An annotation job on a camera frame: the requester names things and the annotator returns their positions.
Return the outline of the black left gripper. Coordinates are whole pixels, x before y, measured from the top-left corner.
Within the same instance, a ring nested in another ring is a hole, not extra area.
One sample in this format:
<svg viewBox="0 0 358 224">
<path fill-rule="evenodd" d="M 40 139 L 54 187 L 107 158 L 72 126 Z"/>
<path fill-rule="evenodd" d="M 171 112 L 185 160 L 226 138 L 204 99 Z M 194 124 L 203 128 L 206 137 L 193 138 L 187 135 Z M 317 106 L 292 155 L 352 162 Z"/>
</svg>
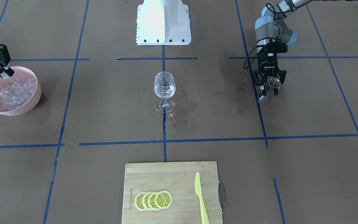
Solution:
<svg viewBox="0 0 358 224">
<path fill-rule="evenodd" d="M 273 77 L 273 93 L 278 95 L 278 90 L 284 84 L 287 71 L 279 70 L 277 53 L 258 52 L 258 70 L 252 72 L 255 85 L 262 87 L 260 97 L 268 97 L 268 77 Z"/>
</svg>

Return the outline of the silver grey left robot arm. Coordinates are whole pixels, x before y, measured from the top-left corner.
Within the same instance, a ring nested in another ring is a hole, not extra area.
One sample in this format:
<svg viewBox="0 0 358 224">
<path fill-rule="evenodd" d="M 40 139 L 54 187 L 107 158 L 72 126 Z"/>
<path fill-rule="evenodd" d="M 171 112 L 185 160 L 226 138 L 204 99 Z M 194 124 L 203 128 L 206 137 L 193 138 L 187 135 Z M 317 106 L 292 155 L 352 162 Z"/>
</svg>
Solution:
<svg viewBox="0 0 358 224">
<path fill-rule="evenodd" d="M 255 22 L 258 69 L 251 77 L 262 90 L 260 101 L 266 101 L 270 92 L 277 96 L 287 76 L 287 71 L 278 67 L 278 54 L 286 53 L 294 45 L 297 33 L 284 20 L 308 3 L 310 0 L 282 0 L 275 5 L 266 4 Z"/>
</svg>

